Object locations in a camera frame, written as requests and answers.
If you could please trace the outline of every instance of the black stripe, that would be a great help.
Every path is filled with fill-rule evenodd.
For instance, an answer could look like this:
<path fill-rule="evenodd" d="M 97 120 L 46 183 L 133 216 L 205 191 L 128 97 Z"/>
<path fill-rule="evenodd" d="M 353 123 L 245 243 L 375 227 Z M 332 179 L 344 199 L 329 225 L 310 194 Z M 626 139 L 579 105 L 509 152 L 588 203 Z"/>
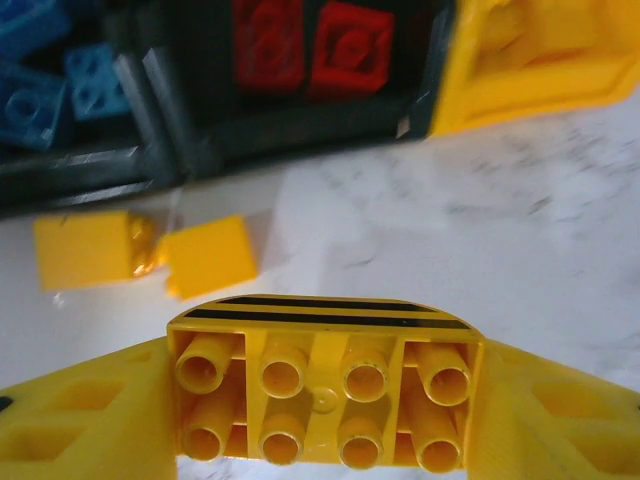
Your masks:
<path fill-rule="evenodd" d="M 327 323 L 329 325 L 369 325 L 378 327 L 454 328 L 469 330 L 460 320 L 433 318 L 361 317 L 352 315 L 327 315 L 313 313 L 238 312 L 232 310 L 196 309 L 185 317 L 219 320 L 261 320 L 265 322 Z"/>
<path fill-rule="evenodd" d="M 321 300 L 315 298 L 236 297 L 220 300 L 230 305 L 264 305 L 273 307 L 347 308 L 349 310 L 385 310 L 392 312 L 437 312 L 413 303 L 362 302 L 355 300 Z"/>

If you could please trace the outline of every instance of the blue duplo brick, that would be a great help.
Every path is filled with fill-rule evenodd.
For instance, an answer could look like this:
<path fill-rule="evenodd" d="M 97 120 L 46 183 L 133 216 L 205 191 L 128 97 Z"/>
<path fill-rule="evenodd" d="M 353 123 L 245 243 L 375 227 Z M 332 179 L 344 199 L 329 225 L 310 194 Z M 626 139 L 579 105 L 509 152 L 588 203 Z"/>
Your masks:
<path fill-rule="evenodd" d="M 71 138 L 64 78 L 0 62 L 0 142 L 48 150 Z"/>
<path fill-rule="evenodd" d="M 61 0 L 0 0 L 0 57 L 19 60 L 71 30 Z"/>
<path fill-rule="evenodd" d="M 76 120 L 112 117 L 131 111 L 113 69 L 108 44 L 70 50 L 65 54 L 64 65 L 71 84 L 71 102 Z"/>

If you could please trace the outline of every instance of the white marble surface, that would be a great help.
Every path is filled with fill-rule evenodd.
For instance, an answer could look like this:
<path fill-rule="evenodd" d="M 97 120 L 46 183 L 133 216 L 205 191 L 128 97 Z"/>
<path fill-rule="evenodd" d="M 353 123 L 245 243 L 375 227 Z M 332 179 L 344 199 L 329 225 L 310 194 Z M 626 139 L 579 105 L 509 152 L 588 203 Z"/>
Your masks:
<path fill-rule="evenodd" d="M 187 304 L 165 297 L 161 271 L 126 286 L 39 293 L 32 218 L 0 222 L 0 387 L 163 335 L 194 303 L 274 292 L 431 304 L 489 337 L 640 390 L 639 119 L 640 94 L 610 109 L 301 160 L 116 204 L 158 219 L 171 211 L 185 225 L 247 215 L 260 278 Z M 180 467 L 183 480 L 389 475 L 238 461 Z"/>

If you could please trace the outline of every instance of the yellow toy part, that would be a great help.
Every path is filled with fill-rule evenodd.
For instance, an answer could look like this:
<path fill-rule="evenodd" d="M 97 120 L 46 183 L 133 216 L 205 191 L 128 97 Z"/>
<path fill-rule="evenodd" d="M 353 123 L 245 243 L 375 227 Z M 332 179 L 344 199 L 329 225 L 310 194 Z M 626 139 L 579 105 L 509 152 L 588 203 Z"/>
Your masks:
<path fill-rule="evenodd" d="M 622 101 L 640 82 L 637 0 L 458 0 L 433 134 Z"/>
<path fill-rule="evenodd" d="M 640 480 L 640 394 L 396 300 L 256 295 L 0 392 L 0 478 L 177 478 L 175 457 Z"/>
<path fill-rule="evenodd" d="M 33 224 L 45 291 L 132 280 L 154 268 L 154 224 L 126 211 L 45 215 Z"/>
<path fill-rule="evenodd" d="M 0 393 L 2 480 L 175 479 L 164 338 Z"/>
<path fill-rule="evenodd" d="M 253 280 L 258 268 L 240 215 L 164 235 L 158 259 L 171 270 L 167 289 L 186 300 Z"/>
<path fill-rule="evenodd" d="M 45 291 L 133 280 L 168 265 L 170 294 L 185 300 L 252 280 L 258 269 L 239 215 L 163 235 L 127 211 L 47 215 L 34 232 Z"/>

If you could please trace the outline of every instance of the red duplo brick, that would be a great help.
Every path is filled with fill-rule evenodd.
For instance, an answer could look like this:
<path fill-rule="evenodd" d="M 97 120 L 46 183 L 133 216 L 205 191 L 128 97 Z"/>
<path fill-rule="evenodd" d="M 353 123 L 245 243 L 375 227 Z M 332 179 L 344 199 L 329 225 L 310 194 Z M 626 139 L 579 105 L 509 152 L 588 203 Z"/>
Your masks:
<path fill-rule="evenodd" d="M 392 13 L 328 3 L 320 12 L 309 96 L 346 100 L 380 90 L 389 78 L 393 26 Z"/>
<path fill-rule="evenodd" d="M 242 90 L 286 94 L 304 80 L 302 0 L 233 0 L 234 76 Z"/>

